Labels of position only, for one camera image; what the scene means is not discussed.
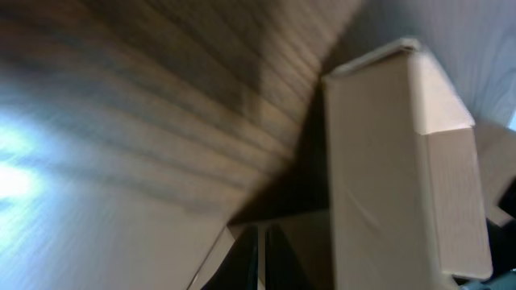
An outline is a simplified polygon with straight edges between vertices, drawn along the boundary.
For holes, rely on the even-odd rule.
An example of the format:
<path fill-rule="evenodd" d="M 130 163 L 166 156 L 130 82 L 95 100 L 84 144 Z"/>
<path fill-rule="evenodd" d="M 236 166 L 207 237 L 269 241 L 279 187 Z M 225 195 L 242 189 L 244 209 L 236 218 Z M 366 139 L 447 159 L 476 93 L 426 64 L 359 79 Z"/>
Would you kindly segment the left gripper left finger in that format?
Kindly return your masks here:
<path fill-rule="evenodd" d="M 247 227 L 235 240 L 202 290 L 257 290 L 258 229 Z"/>

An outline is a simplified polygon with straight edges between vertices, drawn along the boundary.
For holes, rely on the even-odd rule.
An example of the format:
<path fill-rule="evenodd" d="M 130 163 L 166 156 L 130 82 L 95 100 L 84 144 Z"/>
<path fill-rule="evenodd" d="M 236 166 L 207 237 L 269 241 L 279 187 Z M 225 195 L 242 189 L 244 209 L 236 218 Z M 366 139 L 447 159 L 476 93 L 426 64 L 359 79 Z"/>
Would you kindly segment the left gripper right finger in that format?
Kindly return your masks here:
<path fill-rule="evenodd" d="M 265 233 L 265 289 L 314 289 L 283 230 L 277 224 L 270 226 Z"/>

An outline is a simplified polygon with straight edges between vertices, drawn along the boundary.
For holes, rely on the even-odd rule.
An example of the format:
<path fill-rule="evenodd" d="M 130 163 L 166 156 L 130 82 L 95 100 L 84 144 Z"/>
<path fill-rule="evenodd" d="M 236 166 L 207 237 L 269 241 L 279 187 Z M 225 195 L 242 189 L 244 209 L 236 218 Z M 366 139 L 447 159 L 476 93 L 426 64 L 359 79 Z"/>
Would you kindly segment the cardboard box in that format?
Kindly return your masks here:
<path fill-rule="evenodd" d="M 195 288 L 235 240 L 258 229 L 258 287 L 265 289 L 265 233 L 283 230 L 314 289 L 512 289 L 515 224 L 486 211 L 481 180 L 515 213 L 514 134 L 477 125 L 435 57 L 399 39 L 323 78 L 328 201 L 284 214 L 299 193 L 242 210 L 219 235 Z"/>

